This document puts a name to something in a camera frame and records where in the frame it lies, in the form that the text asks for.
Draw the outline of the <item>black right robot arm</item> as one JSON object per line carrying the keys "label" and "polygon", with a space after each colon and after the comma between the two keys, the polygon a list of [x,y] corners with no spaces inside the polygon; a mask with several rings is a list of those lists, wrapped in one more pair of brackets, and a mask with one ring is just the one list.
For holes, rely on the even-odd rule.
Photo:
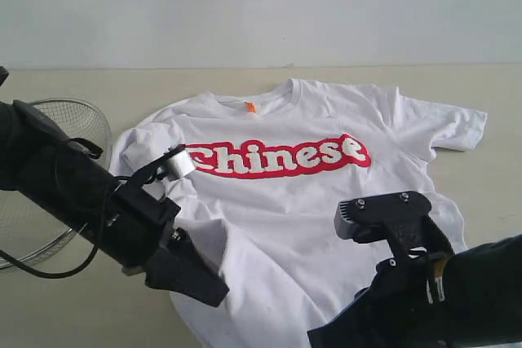
{"label": "black right robot arm", "polygon": [[313,347],[487,347],[521,340],[521,237],[483,244],[433,267],[385,262]]}

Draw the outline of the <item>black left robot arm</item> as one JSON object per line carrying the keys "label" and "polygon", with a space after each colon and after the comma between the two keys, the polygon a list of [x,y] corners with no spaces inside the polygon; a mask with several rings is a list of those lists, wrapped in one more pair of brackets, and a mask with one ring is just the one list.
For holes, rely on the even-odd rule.
{"label": "black left robot arm", "polygon": [[149,288],[217,307],[228,286],[189,234],[175,226],[180,207],[145,189],[154,181],[192,173],[186,147],[169,148],[131,176],[115,176],[100,166],[102,152],[87,139],[67,136],[31,104],[14,100],[1,106],[2,190],[21,193],[126,274],[144,274]]}

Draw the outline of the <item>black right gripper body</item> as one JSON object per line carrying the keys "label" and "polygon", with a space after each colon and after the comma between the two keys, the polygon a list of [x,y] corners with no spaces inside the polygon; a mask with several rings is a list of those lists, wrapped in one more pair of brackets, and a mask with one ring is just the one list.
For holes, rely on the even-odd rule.
{"label": "black right gripper body", "polygon": [[312,347],[435,347],[436,339],[422,326],[429,300],[430,258],[377,265],[371,285],[329,323],[307,332]]}

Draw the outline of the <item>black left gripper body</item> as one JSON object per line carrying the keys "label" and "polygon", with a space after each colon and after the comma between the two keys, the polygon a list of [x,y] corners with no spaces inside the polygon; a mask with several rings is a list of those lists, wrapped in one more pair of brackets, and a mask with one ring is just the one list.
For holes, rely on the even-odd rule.
{"label": "black left gripper body", "polygon": [[180,207],[160,200],[131,182],[109,176],[103,187],[103,218],[99,247],[122,267],[124,275],[177,275],[179,255],[169,248]]}

